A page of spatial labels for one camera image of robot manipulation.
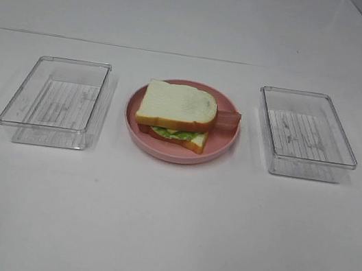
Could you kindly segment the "green lettuce leaf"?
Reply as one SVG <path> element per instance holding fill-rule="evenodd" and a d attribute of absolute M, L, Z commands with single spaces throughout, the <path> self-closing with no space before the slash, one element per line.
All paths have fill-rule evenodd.
<path fill-rule="evenodd" d="M 190 132 L 190 131 L 182 131 L 175 134 L 169 134 L 165 128 L 159 127 L 159 126 L 152 126 L 151 129 L 156 132 L 156 134 L 159 134 L 161 137 L 164 137 L 164 139 L 176 139 L 181 141 L 194 141 L 195 139 L 202 140 L 204 139 L 205 133 L 202 132 Z"/>

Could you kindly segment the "bread slice from tray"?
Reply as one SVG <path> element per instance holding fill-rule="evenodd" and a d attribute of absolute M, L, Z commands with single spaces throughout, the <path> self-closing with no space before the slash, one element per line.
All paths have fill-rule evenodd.
<path fill-rule="evenodd" d="M 203 132 L 203 133 L 205 133 L 204 139 L 202 139 L 202 140 L 195 139 L 194 141 L 191 141 L 191 142 L 181 141 L 181 140 L 177 140 L 177 139 L 174 139 L 174 140 L 165 139 L 164 137 L 161 137 L 159 134 L 156 134 L 156 132 L 154 132 L 151 129 L 151 127 L 152 126 L 138 123 L 138 128 L 141 132 L 144 132 L 145 134 L 148 134 L 149 136 L 152 136 L 153 138 L 156 138 L 160 141 L 164 141 L 164 142 L 168 142 L 168 143 L 175 143 L 176 145 L 180 145 L 181 147 L 191 150 L 192 152 L 194 152 L 196 154 L 202 154 L 202 152 L 204 151 L 206 142 L 208 140 L 207 132 Z"/>

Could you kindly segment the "pink bacon strip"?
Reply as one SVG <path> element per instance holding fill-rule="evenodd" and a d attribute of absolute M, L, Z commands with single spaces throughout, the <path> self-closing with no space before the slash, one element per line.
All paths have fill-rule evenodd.
<path fill-rule="evenodd" d="M 215 128 L 223 131 L 233 131 L 238 127 L 241 118 L 241 114 L 237 111 L 219 109 L 215 120 Z"/>

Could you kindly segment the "yellow cheese slice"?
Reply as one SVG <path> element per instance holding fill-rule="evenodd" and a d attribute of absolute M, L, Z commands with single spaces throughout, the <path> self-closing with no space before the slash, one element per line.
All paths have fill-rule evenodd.
<path fill-rule="evenodd" d="M 181 130 L 174 130 L 174 129 L 169 129 L 169 128 L 165 128 L 165 130 L 166 130 L 169 134 L 175 134 L 175 133 L 181 132 Z"/>

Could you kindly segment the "pink round plate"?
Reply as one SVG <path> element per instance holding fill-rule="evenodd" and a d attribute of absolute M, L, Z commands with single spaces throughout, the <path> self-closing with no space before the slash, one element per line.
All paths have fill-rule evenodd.
<path fill-rule="evenodd" d="M 234 106 L 233 102 L 226 95 L 219 92 L 217 89 L 207 86 L 206 84 L 190 81 L 190 80 L 163 80 L 170 84 L 181 84 L 187 86 L 193 86 L 199 90 L 206 91 L 211 94 L 217 101 L 217 111 L 229 110 L 237 111 L 237 108 Z M 141 132 L 138 128 L 138 123 L 136 122 L 136 111 L 141 105 L 141 101 L 146 92 L 147 86 L 140 88 L 135 92 L 128 100 L 127 106 L 125 108 L 125 120 L 126 126 L 130 132 L 132 140 L 137 144 L 144 152 L 158 158 L 160 160 L 178 163 L 178 164 L 196 164 L 210 161 L 214 158 L 221 156 L 226 152 L 230 146 L 236 141 L 236 138 L 239 133 L 239 126 L 233 131 L 219 130 L 215 128 L 215 123 L 213 127 L 206 131 L 208 133 L 208 140 L 206 142 L 204 151 L 202 154 L 196 154 L 189 149 L 176 145 L 175 143 L 168 143 L 160 141 L 144 132 Z"/>

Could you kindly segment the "left clear plastic tray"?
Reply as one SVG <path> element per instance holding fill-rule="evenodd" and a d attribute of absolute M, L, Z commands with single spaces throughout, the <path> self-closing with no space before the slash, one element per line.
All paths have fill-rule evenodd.
<path fill-rule="evenodd" d="M 0 114 L 15 143 L 72 150 L 93 145 L 110 94 L 112 67 L 41 56 Z"/>

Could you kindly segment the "clear plastic tray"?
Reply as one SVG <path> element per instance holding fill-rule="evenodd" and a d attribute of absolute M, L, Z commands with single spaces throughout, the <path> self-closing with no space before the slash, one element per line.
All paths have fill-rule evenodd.
<path fill-rule="evenodd" d="M 338 183 L 357 168 L 330 96 L 264 86 L 260 105 L 258 117 L 270 174 Z"/>
<path fill-rule="evenodd" d="M 93 145 L 110 94 L 112 67 L 41 56 L 0 114 L 15 143 L 72 150 Z"/>

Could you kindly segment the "right clear plastic tray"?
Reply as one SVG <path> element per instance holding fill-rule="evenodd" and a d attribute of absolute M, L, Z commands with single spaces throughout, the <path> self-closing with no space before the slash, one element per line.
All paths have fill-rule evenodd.
<path fill-rule="evenodd" d="M 357 168 L 330 96 L 264 86 L 260 105 L 258 117 L 270 174 L 338 183 Z"/>

